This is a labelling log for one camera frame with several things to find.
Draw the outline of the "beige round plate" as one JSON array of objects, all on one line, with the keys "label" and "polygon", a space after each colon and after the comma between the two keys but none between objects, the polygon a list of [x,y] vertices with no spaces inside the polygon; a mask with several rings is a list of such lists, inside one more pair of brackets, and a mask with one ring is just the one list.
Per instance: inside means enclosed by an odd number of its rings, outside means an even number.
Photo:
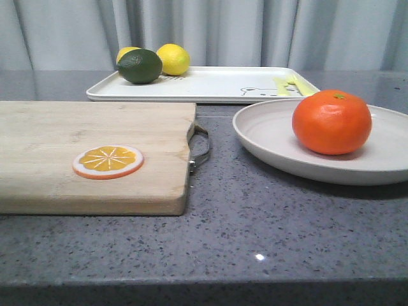
[{"label": "beige round plate", "polygon": [[371,134],[360,149],[343,155],[315,153],[295,137],[292,114],[301,100],[277,99],[247,106],[233,118],[241,144],[254,156],[299,177],[349,186],[407,180],[407,115],[369,106]]}]

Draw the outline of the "orange mandarin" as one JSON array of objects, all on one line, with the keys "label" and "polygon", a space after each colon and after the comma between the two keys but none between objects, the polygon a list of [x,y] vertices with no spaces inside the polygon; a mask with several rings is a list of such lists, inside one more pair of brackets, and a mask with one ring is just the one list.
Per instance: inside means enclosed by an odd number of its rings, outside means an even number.
[{"label": "orange mandarin", "polygon": [[326,155],[348,154],[368,140],[372,118],[360,97],[338,89],[303,99],[292,116],[292,129],[306,148]]}]

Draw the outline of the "white bear print tray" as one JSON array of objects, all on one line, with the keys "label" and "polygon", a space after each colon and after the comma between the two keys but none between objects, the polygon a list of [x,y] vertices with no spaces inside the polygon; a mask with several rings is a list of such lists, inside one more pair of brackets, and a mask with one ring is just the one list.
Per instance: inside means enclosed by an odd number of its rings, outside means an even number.
[{"label": "white bear print tray", "polygon": [[87,89],[86,95],[93,101],[195,101],[216,104],[251,104],[306,97],[294,85],[289,85],[295,90],[292,96],[277,95],[273,79],[279,77],[286,81],[289,75],[302,77],[289,68],[191,66],[181,76],[161,75],[150,84],[135,85],[115,72]]}]

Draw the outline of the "yellow lemon right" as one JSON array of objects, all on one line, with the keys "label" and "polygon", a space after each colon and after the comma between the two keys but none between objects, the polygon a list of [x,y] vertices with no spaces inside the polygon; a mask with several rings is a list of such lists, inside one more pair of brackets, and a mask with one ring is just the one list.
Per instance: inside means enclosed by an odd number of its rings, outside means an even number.
[{"label": "yellow lemon right", "polygon": [[179,76],[189,69],[189,53],[179,45],[167,43],[160,47],[156,54],[162,61],[164,74]]}]

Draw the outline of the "yellow lemon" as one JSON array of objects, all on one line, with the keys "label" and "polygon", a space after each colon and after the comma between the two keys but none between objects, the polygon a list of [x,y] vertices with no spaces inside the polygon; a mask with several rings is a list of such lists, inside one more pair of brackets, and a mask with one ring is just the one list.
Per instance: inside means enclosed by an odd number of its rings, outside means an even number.
[{"label": "yellow lemon", "polygon": [[167,43],[160,47],[156,54],[162,61],[164,74],[179,76],[189,69],[189,53],[179,45]]},{"label": "yellow lemon", "polygon": [[140,49],[140,47],[130,46],[130,47],[121,48],[121,49],[118,51],[118,53],[117,53],[116,63],[118,63],[118,62],[121,60],[121,58],[122,58],[125,54],[127,54],[128,52],[133,51],[133,50],[138,50],[138,49]]}]

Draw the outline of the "orange slice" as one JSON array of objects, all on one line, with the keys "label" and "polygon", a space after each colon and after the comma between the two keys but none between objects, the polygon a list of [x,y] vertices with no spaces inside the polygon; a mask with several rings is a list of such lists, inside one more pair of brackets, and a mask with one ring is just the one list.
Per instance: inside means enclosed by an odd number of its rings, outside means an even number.
[{"label": "orange slice", "polygon": [[134,173],[144,163],[143,154],[128,145],[103,145],[84,151],[73,160],[73,171],[84,178],[117,179]]}]

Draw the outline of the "light green plastic knife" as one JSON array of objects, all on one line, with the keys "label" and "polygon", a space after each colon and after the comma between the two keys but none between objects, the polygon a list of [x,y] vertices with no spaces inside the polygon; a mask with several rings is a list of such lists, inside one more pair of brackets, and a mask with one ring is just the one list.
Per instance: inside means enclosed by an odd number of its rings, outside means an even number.
[{"label": "light green plastic knife", "polygon": [[278,96],[292,96],[295,90],[282,78],[275,77],[274,79]]}]

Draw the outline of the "green lime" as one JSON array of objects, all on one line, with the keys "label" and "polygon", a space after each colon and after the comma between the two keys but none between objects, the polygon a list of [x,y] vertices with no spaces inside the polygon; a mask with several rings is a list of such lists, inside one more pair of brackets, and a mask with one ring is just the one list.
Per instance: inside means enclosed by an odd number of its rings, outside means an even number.
[{"label": "green lime", "polygon": [[143,48],[127,52],[117,63],[119,75],[132,84],[149,84],[155,81],[162,68],[159,56]]}]

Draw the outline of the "light green plastic fork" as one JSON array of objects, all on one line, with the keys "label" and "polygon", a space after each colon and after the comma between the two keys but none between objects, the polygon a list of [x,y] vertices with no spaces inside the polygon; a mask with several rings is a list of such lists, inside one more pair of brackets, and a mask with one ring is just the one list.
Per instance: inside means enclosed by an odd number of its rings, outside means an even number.
[{"label": "light green plastic fork", "polygon": [[286,78],[286,82],[289,85],[294,85],[302,96],[312,96],[319,92],[319,89],[315,88],[304,78],[297,77],[296,75],[289,75]]}]

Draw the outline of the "yellow lemon left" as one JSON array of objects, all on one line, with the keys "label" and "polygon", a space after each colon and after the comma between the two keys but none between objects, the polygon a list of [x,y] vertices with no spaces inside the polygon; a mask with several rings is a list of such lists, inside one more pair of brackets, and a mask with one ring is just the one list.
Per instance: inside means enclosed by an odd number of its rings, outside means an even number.
[{"label": "yellow lemon left", "polygon": [[127,54],[128,52],[133,51],[133,50],[138,50],[138,49],[140,49],[140,47],[130,46],[130,47],[121,48],[121,49],[118,51],[118,53],[117,53],[116,63],[118,63],[118,62],[121,60],[121,58],[122,58],[125,54]]}]

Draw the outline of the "grey curtain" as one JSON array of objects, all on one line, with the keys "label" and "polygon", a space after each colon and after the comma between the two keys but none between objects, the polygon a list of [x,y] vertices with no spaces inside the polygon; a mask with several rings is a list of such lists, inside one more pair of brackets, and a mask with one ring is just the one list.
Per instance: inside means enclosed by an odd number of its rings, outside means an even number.
[{"label": "grey curtain", "polygon": [[1,69],[111,70],[122,47],[194,66],[407,69],[406,1],[2,1]]}]

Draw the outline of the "wooden cutting board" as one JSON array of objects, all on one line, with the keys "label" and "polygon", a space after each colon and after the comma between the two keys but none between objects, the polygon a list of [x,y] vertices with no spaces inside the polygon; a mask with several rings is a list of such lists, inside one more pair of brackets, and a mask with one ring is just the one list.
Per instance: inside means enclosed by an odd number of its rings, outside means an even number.
[{"label": "wooden cutting board", "polygon": [[3,101],[1,212],[181,215],[194,103]]}]

